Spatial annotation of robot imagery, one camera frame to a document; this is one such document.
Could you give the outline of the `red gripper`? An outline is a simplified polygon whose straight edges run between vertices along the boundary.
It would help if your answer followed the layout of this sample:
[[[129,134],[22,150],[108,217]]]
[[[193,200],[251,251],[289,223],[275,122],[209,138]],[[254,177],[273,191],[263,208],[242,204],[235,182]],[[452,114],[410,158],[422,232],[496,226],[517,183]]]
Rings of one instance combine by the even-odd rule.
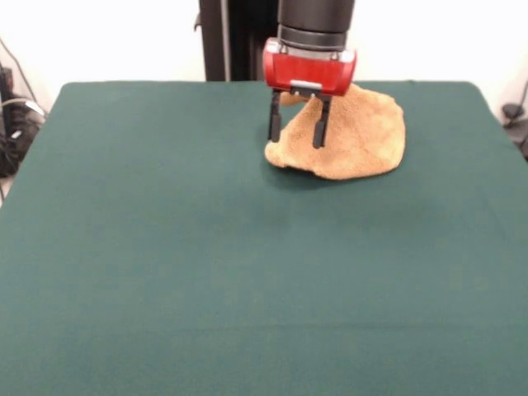
[[[281,136],[281,91],[344,96],[356,68],[355,50],[312,51],[283,44],[277,38],[267,40],[262,52],[266,84],[273,88],[268,125],[268,139],[277,143]],[[313,147],[325,144],[330,99],[322,99],[321,117],[314,127]]]

